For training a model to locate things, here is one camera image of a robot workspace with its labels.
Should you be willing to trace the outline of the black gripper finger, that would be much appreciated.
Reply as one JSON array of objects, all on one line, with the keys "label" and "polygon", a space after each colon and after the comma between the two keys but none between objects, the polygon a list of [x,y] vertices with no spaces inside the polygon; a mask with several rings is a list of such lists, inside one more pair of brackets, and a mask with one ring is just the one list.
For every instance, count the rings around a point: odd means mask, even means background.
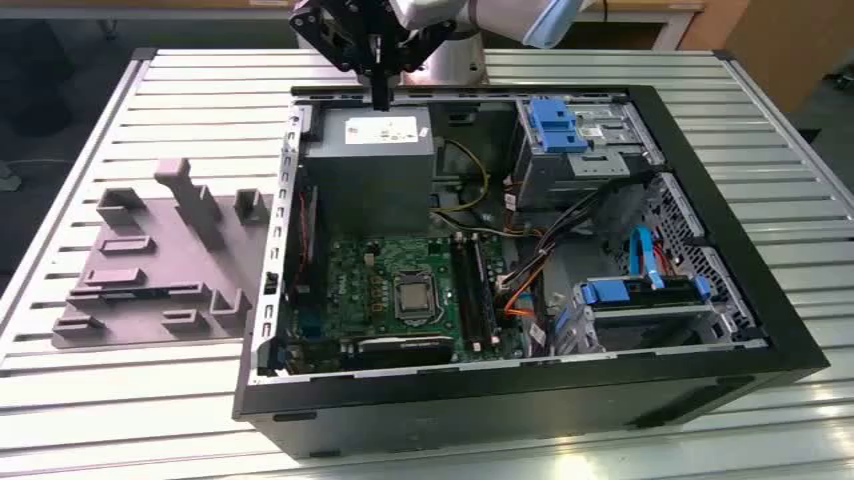
[{"label": "black gripper finger", "polygon": [[341,72],[356,74],[369,88],[373,109],[381,111],[381,54],[375,43],[381,37],[347,32],[319,2],[296,3],[289,26]]},{"label": "black gripper finger", "polygon": [[456,29],[455,20],[443,20],[417,30],[407,30],[396,20],[381,29],[381,110],[393,99],[392,78],[412,73]]}]

